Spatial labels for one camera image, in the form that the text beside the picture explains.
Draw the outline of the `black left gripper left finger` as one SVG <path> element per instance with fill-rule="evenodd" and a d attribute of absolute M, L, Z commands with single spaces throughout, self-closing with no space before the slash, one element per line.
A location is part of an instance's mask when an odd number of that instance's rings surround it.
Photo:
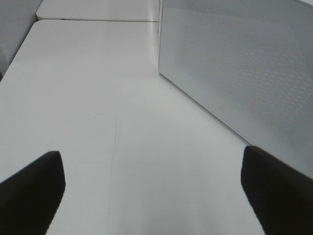
<path fill-rule="evenodd" d="M 62 157 L 50 151 L 0 184 L 0 233 L 44 235 L 66 188 Z"/>

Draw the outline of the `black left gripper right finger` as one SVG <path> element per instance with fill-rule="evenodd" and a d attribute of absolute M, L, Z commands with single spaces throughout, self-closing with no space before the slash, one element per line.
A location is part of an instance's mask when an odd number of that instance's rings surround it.
<path fill-rule="evenodd" d="M 244 149 L 241 185 L 267 235 L 313 233 L 313 181 L 257 146 Z"/>

